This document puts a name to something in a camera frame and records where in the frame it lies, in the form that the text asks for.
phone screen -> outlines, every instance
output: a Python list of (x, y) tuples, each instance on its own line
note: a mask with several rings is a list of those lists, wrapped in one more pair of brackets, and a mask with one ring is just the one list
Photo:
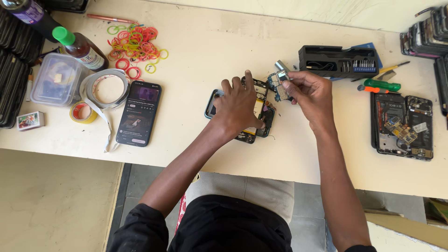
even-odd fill
[(134, 81), (116, 135), (117, 143), (147, 146), (159, 103), (157, 84)]

copper pen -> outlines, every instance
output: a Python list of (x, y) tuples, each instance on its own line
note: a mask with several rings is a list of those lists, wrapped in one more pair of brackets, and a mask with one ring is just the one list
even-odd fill
[(106, 17), (106, 16), (94, 15), (94, 14), (87, 14), (87, 17), (96, 18), (96, 19), (102, 19), (102, 20), (108, 20), (108, 21), (129, 23), (129, 24), (135, 23), (135, 21), (132, 21), (132, 20), (129, 20), (129, 19), (116, 18), (116, 17)]

yellow tape roll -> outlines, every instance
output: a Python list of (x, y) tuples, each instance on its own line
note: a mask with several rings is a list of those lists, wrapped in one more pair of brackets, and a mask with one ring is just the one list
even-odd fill
[[(79, 113), (80, 113), (81, 109), (84, 108), (84, 107), (86, 107), (86, 106), (89, 108), (90, 113), (89, 113), (89, 115), (88, 115), (86, 118), (81, 119)], [(89, 124), (89, 123), (95, 121), (95, 119), (96, 119), (97, 116), (98, 116), (98, 114), (97, 114), (94, 110), (92, 110), (92, 108), (89, 107), (89, 105), (88, 105), (87, 103), (85, 103), (85, 102), (83, 102), (83, 101), (80, 101), (80, 102), (75, 103), (75, 104), (72, 106), (72, 108), (70, 109), (70, 118), (71, 118), (74, 122), (79, 122), (79, 123)]]

bottle label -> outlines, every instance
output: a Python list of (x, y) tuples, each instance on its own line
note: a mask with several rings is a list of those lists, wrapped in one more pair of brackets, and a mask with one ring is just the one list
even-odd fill
[(18, 19), (22, 20), (26, 24), (35, 24), (39, 22), (44, 14), (42, 7), (31, 0), (31, 4), (28, 9), (22, 12), (13, 13)]
[(75, 59), (92, 70), (98, 69), (104, 65), (104, 58), (97, 54), (92, 47), (90, 48), (89, 53), (84, 57)]

green bottle cap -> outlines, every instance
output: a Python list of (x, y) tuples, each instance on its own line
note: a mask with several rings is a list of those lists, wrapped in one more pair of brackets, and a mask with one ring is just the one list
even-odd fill
[(62, 26), (53, 29), (53, 37), (63, 45), (72, 45), (75, 42), (75, 34)]

